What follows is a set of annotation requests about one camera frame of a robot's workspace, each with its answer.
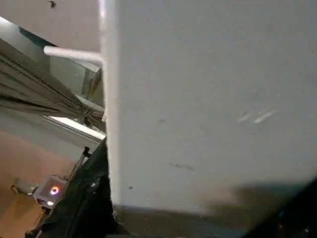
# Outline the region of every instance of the small device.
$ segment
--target small device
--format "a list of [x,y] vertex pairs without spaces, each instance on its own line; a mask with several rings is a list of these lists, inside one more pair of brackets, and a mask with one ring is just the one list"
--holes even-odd
[[39,205],[52,209],[60,198],[65,184],[66,181],[58,176],[48,176],[43,183],[39,184],[33,197]]

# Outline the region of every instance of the ceiling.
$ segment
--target ceiling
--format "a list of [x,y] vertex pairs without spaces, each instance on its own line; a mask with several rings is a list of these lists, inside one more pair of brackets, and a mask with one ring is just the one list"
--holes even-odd
[[2,0],[0,16],[64,48],[99,51],[98,1]]

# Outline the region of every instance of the fluorescent light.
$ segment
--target fluorescent light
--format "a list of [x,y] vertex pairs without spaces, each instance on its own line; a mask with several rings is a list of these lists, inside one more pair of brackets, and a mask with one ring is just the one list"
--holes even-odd
[[50,118],[52,118],[52,119],[54,119],[56,121],[59,121],[60,123],[63,123],[65,125],[67,125],[67,126],[70,126],[70,127],[74,128],[76,130],[79,130],[79,131],[81,131],[83,133],[91,135],[91,136],[93,136],[93,137],[95,137],[95,138],[97,138],[99,140],[103,140],[106,137],[105,134],[97,132],[95,130],[92,130],[92,129],[90,129],[90,128],[82,125],[82,124],[79,124],[78,122],[75,122],[74,120],[71,120],[71,119],[68,119],[68,118],[60,118],[60,117],[50,117]]

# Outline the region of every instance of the gray curtain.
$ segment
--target gray curtain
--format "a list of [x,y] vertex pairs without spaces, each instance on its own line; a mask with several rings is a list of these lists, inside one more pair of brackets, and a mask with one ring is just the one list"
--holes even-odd
[[79,118],[105,131],[103,112],[81,103],[49,72],[1,39],[0,106],[38,115]]

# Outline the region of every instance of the black cloth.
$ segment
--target black cloth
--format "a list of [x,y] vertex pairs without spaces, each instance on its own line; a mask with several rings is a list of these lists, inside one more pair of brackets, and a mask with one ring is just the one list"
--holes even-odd
[[42,230],[40,238],[104,238],[118,232],[105,140],[77,170],[60,201],[37,229]]

